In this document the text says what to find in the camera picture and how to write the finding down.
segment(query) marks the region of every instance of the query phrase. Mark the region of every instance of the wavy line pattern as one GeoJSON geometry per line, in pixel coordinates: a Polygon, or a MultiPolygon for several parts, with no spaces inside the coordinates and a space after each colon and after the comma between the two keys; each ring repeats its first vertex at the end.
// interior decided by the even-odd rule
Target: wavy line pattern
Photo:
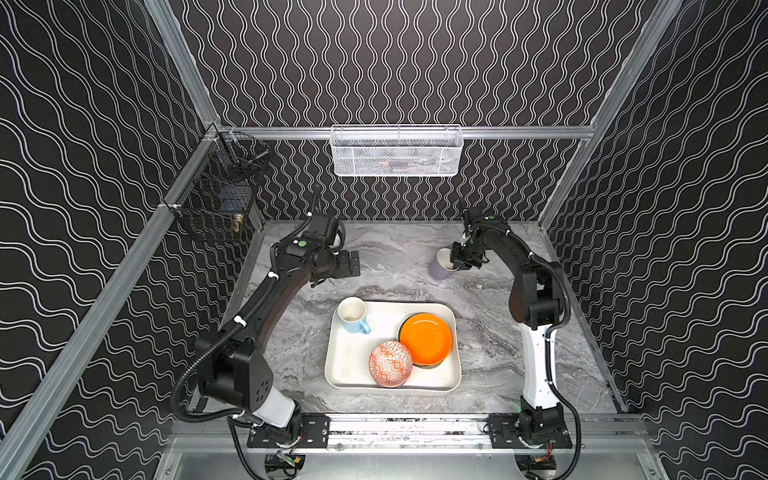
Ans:
{"type": "Polygon", "coordinates": [[[689,0],[550,233],[671,478],[768,478],[768,2],[689,0]]]}
{"type": "Polygon", "coordinates": [[[585,125],[655,0],[171,0],[225,124],[585,125]]]}
{"type": "MultiPolygon", "coordinates": [[[[253,148],[232,141],[235,154],[253,148]]],[[[536,220],[578,145],[576,140],[467,141],[454,177],[337,177],[328,142],[278,141],[257,194],[268,219],[304,215],[315,183],[326,212],[353,220],[456,220],[459,199],[508,220],[536,220]]]]}
{"type": "Polygon", "coordinates": [[[0,17],[2,438],[203,128],[143,2],[0,17]]]}
{"type": "Polygon", "coordinates": [[[224,314],[247,247],[194,243],[174,223],[23,478],[153,478],[170,391],[224,314]]]}

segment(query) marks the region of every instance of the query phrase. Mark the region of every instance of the orange patterned bowl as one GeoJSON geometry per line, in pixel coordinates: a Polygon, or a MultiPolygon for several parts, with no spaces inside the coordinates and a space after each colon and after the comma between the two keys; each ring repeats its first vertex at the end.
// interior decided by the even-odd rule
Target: orange patterned bowl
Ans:
{"type": "Polygon", "coordinates": [[[439,316],[417,313],[401,326],[397,340],[406,346],[413,364],[422,368],[434,368],[453,349],[451,327],[439,316]]]}
{"type": "Polygon", "coordinates": [[[395,340],[380,343],[368,360],[371,376],[381,386],[396,387],[406,382],[413,369],[411,353],[395,340]]]}

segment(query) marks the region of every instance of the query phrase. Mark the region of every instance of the marble countertop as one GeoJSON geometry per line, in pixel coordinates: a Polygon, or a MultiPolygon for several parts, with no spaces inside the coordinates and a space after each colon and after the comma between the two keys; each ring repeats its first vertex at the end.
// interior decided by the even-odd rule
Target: marble countertop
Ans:
{"type": "MultiPolygon", "coordinates": [[[[269,270],[268,246],[294,223],[268,223],[246,298],[269,270]]],[[[348,250],[360,253],[359,277],[329,279],[302,288],[272,333],[264,357],[275,385],[307,412],[487,413],[517,412],[522,392],[523,346],[508,309],[512,274],[491,251],[490,262],[437,281],[427,272],[441,247],[462,233],[460,223],[345,222],[348,250]],[[456,315],[462,381],[443,396],[396,392],[348,393],[331,386],[324,368],[333,310],[348,296],[364,300],[443,303],[456,315]]],[[[511,224],[537,254],[548,258],[534,224],[511,224]]],[[[616,412],[584,334],[575,321],[558,330],[558,388],[579,412],[616,412]]]]}

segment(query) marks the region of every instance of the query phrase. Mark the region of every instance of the metal base plate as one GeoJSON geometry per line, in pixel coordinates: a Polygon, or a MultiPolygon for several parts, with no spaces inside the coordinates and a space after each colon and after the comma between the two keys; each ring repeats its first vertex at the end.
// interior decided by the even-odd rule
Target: metal base plate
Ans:
{"type": "MultiPolygon", "coordinates": [[[[491,437],[491,447],[494,449],[529,449],[539,448],[539,445],[526,445],[520,440],[520,432],[515,423],[518,414],[488,415],[488,424],[484,431],[491,437]]],[[[558,430],[551,436],[553,449],[569,449],[572,447],[571,437],[568,432],[558,430]]]]}
{"type": "MultiPolygon", "coordinates": [[[[324,449],[328,446],[328,428],[330,419],[322,413],[303,413],[301,432],[304,440],[296,444],[296,449],[324,449]]],[[[264,429],[251,429],[248,434],[249,449],[278,449],[273,440],[266,437],[264,429]]]]}
{"type": "Polygon", "coordinates": [[[336,258],[339,260],[339,268],[333,278],[360,276],[360,253],[357,250],[342,250],[336,258]]]}

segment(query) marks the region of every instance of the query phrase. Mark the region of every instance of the wire mesh basket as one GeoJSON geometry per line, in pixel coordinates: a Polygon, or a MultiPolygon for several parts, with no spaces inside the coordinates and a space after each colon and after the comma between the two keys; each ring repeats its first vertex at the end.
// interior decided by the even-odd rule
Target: wire mesh basket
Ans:
{"type": "Polygon", "coordinates": [[[249,218],[256,192],[253,178],[269,157],[266,152],[256,160],[255,155],[233,155],[226,145],[213,147],[187,187],[184,202],[173,209],[182,230],[196,241],[249,243],[255,231],[249,218]]]}
{"type": "Polygon", "coordinates": [[[464,140],[459,125],[333,125],[330,145],[341,177],[453,177],[464,140]]]}

